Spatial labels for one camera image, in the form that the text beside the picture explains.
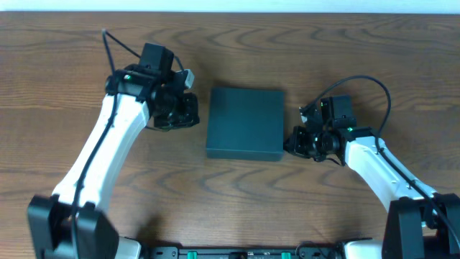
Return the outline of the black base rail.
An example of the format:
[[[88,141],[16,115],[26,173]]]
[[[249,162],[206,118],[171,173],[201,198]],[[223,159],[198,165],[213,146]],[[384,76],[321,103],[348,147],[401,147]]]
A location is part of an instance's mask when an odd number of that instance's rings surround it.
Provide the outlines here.
[[[154,247],[144,258],[149,259],[342,259],[344,255],[334,247]]]

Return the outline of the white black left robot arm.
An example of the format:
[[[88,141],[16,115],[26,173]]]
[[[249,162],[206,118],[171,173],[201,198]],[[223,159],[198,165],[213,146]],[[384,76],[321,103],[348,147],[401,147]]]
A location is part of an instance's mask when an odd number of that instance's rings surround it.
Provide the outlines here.
[[[106,216],[127,155],[142,130],[167,132],[200,122],[189,90],[194,75],[166,47],[145,44],[139,62],[114,70],[95,127],[51,196],[27,208],[37,258],[149,258],[142,243],[122,237]]]

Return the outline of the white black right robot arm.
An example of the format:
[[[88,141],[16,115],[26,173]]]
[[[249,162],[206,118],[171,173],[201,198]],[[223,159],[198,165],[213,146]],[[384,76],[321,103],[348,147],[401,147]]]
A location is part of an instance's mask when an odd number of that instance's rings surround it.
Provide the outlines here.
[[[349,96],[321,99],[299,109],[284,149],[318,163],[356,172],[387,211],[384,238],[346,241],[336,258],[458,258],[459,197],[440,194],[415,177],[371,127],[358,127]]]

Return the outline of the black cardboard gift box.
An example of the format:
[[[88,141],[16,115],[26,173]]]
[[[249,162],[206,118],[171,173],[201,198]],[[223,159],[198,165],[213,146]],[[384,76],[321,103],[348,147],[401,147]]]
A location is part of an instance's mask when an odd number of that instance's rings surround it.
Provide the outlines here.
[[[206,154],[208,158],[275,162],[284,150],[281,91],[213,88]]]

